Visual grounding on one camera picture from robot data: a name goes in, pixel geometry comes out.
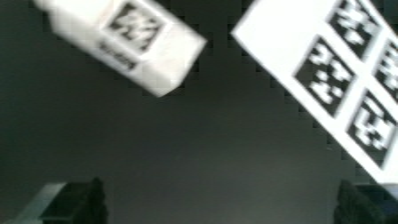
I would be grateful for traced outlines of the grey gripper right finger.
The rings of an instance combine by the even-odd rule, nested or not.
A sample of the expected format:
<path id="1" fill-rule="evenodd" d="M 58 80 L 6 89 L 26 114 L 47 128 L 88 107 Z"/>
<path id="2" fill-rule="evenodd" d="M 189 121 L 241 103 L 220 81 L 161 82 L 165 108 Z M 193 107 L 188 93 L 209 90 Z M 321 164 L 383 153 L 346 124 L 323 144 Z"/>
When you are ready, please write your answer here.
<path id="1" fill-rule="evenodd" d="M 335 224 L 398 224 L 398 200 L 380 185 L 340 181 Z"/>

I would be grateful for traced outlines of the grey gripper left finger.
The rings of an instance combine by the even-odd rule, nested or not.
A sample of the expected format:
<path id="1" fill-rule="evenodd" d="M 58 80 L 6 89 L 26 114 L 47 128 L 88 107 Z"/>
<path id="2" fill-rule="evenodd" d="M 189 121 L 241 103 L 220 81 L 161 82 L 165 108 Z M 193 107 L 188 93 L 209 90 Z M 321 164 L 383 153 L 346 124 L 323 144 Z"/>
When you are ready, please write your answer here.
<path id="1" fill-rule="evenodd" d="M 10 224 L 108 224 L 102 181 L 47 183 Z"/>

